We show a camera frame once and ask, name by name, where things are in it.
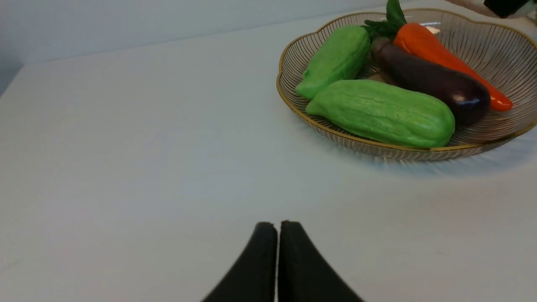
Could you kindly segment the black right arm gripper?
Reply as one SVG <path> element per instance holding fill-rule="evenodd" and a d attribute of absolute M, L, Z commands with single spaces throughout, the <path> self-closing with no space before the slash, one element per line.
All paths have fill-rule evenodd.
<path fill-rule="evenodd" d="M 486 8 L 499 18 L 518 18 L 527 15 L 533 7 L 533 0 L 485 0 Z"/>

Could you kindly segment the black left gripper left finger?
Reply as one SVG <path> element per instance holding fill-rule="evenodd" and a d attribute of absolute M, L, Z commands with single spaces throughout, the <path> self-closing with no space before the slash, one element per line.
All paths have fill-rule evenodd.
<path fill-rule="evenodd" d="M 258 222 L 238 259 L 204 302 L 273 302 L 276 296 L 278 232 Z"/>

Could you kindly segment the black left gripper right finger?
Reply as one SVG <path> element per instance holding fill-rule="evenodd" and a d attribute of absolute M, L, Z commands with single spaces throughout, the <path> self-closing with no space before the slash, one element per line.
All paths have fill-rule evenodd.
<path fill-rule="evenodd" d="M 326 262 L 297 221 L 282 221 L 277 292 L 280 302 L 362 302 Z"/>

